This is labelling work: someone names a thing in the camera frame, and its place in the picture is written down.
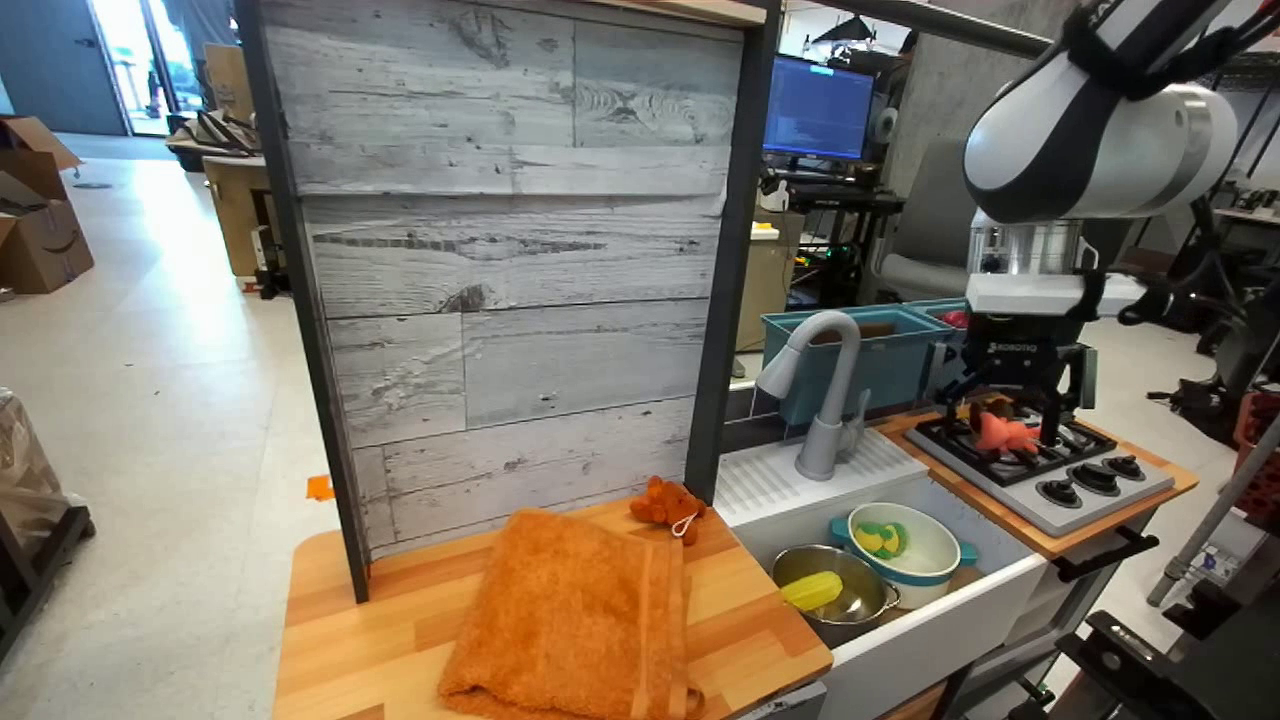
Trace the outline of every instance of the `cardboard box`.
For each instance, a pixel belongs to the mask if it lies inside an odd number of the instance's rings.
[[[55,169],[79,169],[79,158],[61,143],[38,117],[10,117],[0,119],[0,150],[12,151],[47,151],[55,160]]]
[[[73,203],[0,211],[0,288],[51,294],[91,268]]]
[[[259,192],[270,200],[270,163],[239,158],[203,158],[203,182],[216,223],[225,229],[233,276],[256,276],[251,231],[259,223],[272,223],[272,203],[270,211],[259,211],[251,197]]]
[[[38,117],[0,119],[0,288],[51,294],[91,268],[61,175],[77,163]]]
[[[208,45],[203,49],[203,84],[213,98],[213,109],[247,119],[251,117],[251,89],[247,89],[247,67],[243,52],[227,45]]]

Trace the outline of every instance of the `sink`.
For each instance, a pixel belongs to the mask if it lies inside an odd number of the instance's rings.
[[[1050,578],[1040,554],[955,500],[881,431],[820,483],[796,473],[796,452],[801,445],[765,445],[721,456],[716,512],[761,569],[783,549],[823,546],[828,521],[863,500],[922,507],[982,554],[971,583],[831,648],[828,720],[881,718],[1014,636]]]

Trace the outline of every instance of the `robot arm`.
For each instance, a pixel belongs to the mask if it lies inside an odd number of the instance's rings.
[[[1267,6],[1201,38],[1226,0],[1114,0],[1014,82],[965,143],[971,223],[969,306],[990,316],[1122,316],[1128,276],[1088,266],[1080,222],[1139,222],[1203,197],[1235,150],[1235,113],[1203,76],[1280,26]]]
[[[965,175],[1000,223],[1156,218],[1203,197],[1232,160],[1235,117],[1198,84],[1151,76],[1226,0],[1123,0],[1077,13],[1063,40],[978,119]]]

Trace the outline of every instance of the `bowl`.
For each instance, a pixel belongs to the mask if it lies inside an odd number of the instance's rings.
[[[837,574],[840,598],[816,612],[801,612],[823,644],[847,644],[854,636],[877,628],[877,619],[898,607],[898,592],[855,556],[828,546],[789,549],[773,560],[773,583],[789,589],[804,578]]]
[[[847,512],[847,539],[877,569],[903,607],[922,607],[952,589],[961,539],[908,503],[860,503]]]

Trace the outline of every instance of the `wooden countertop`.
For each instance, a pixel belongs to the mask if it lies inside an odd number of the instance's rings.
[[[1128,456],[1136,456],[1136,461],[1169,473],[1169,477],[1172,477],[1172,488],[1169,488],[1169,491],[1156,491],[1156,495],[1145,495],[1145,500],[1114,512],[1114,515],[1103,515],[1103,521],[1093,521],[1093,526],[1085,526],[1085,527],[1077,527],[1077,533],[1068,533],[1068,537],[1050,537],[1050,533],[1040,533],[1036,526],[1029,526],[1026,515],[1017,515],[1010,503],[1000,503],[998,495],[990,495],[982,483],[955,477],[952,470],[943,470],[941,461],[933,461],[928,452],[922,452],[922,448],[908,441],[908,431],[913,431],[922,421],[933,421],[933,415],[935,415],[935,411],[901,411],[901,415],[881,421],[877,428],[881,428],[885,435],[891,435],[903,452],[913,452],[922,463],[928,463],[928,477],[933,477],[933,481],[941,481],[947,491],[955,491],[961,500],[969,500],[978,512],[986,512],[990,521],[998,521],[1000,527],[1010,527],[1010,533],[1019,537],[1026,546],[1031,546],[1031,549],[1036,549],[1040,556],[1050,556],[1050,560],[1060,560],[1060,556],[1085,549],[1088,539],[1101,539],[1101,537],[1107,537],[1114,527],[1122,527],[1122,526],[1128,526],[1128,521],[1139,521],[1139,515],[1156,512],[1160,503],[1169,503],[1169,500],[1177,500],[1177,495],[1184,495],[1184,491],[1198,488],[1198,477],[1193,477],[1184,463],[1172,463],[1172,461],[1166,461],[1166,456],[1156,456],[1156,452],[1145,452],[1145,448],[1122,441],[1116,431],[1103,431],[1103,435],[1114,435],[1114,441],[1122,445],[1122,452],[1128,452]]]
[[[643,533],[624,503],[579,512],[614,533]],[[374,602],[354,603],[336,533],[293,556],[275,673],[280,720],[419,720],[489,560],[492,537],[374,563]],[[732,718],[831,667],[831,652],[778,598],[765,569],[712,512],[688,549],[688,673],[705,718]]]

